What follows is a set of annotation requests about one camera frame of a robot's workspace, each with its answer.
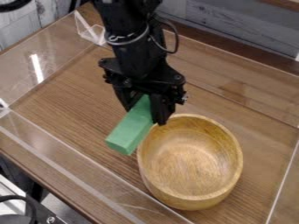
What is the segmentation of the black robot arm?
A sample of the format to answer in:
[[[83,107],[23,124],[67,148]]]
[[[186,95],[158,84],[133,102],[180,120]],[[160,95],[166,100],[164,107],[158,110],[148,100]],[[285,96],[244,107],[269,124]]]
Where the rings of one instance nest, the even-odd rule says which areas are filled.
[[[169,66],[162,27],[156,14],[162,0],[90,0],[105,28],[104,39],[114,56],[98,61],[122,107],[130,109],[142,95],[149,98],[153,123],[164,125],[174,106],[185,102],[184,76]]]

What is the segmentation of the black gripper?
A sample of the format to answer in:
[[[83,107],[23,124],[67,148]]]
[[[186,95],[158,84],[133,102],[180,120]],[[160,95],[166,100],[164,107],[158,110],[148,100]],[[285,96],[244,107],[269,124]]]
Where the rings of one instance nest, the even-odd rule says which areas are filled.
[[[174,104],[185,102],[185,79],[166,63],[164,46],[164,32],[153,29],[136,42],[112,45],[116,57],[97,63],[125,111],[148,95],[152,120],[158,125],[166,124]]]

